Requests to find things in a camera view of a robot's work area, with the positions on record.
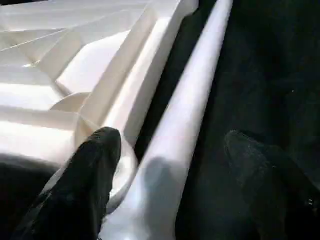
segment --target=white plastic tube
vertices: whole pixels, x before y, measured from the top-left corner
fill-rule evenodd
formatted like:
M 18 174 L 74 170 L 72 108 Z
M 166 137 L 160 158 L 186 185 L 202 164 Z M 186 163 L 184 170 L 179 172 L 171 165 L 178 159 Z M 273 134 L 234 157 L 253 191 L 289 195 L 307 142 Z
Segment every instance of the white plastic tube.
M 106 217 L 102 240 L 174 239 L 232 3 L 216 2 L 125 199 Z

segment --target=white plastic part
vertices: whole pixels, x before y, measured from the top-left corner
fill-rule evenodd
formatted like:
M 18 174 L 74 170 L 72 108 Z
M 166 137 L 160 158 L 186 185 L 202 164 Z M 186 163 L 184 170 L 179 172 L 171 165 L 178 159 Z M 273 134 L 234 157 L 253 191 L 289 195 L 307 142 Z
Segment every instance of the white plastic part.
M 102 240 L 173 240 L 232 0 L 218 0 L 122 204 Z
M 0 152 L 59 168 L 95 130 L 118 129 L 112 212 L 136 174 L 133 147 L 179 26 L 197 6 L 197 0 L 2 6 L 2 24 L 15 25 L 0 30 L 9 39 L 0 51 Z
M 8 31 L 25 31 L 25 30 L 52 30 L 73 28 L 83 24 L 97 21 L 105 16 L 112 15 L 121 11 L 139 11 L 141 12 L 145 7 L 145 2 L 136 2 L 126 4 L 110 4 L 111 1 L 96 1 L 96 5 L 80 7 L 76 2 L 69 5 L 70 9 L 51 10 L 47 7 L 44 11 L 30 11 L 24 13 L 8 13 L 8 7 L 2 7 L 2 24 Z M 65 5 L 57 2 L 56 6 Z

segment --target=white plastic surface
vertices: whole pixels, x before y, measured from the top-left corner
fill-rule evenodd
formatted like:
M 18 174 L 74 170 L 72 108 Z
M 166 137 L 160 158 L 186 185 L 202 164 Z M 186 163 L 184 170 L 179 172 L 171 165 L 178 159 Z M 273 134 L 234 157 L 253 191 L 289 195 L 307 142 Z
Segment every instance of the white plastic surface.
M 173 240 L 232 0 L 218 0 L 121 205 L 102 240 Z
M 54 0 L 1 6 L 0 153 L 59 168 L 95 130 L 121 132 L 108 211 L 183 18 L 196 0 Z

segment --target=black fabric surface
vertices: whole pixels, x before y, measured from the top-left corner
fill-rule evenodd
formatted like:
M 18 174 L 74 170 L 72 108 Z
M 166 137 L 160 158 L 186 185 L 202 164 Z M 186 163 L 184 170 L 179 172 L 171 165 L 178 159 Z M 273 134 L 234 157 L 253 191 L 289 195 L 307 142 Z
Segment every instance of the black fabric surface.
M 214 2 L 201 0 L 182 23 L 137 142 L 140 159 Z M 319 184 L 319 13 L 315 0 L 234 0 L 177 216 L 178 240 L 260 239 L 228 167 L 224 137 L 230 130 L 281 147 Z
M 262 240 L 320 239 L 320 191 L 280 147 L 230 131 L 228 164 Z

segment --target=black fabric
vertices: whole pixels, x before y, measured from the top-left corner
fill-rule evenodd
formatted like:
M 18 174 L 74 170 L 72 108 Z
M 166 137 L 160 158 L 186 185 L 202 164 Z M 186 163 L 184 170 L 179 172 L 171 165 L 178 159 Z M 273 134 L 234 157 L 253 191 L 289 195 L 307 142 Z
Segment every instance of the black fabric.
M 12 240 L 96 240 L 121 157 L 118 130 L 92 134 L 45 185 Z
M 201 0 L 182 23 L 137 141 L 139 158 L 214 4 Z M 319 184 L 319 12 L 315 0 L 234 0 L 177 216 L 178 240 L 260 239 L 224 153 L 233 129 L 281 147 Z
M 320 191 L 278 146 L 233 130 L 225 137 L 231 172 L 262 240 L 320 239 Z

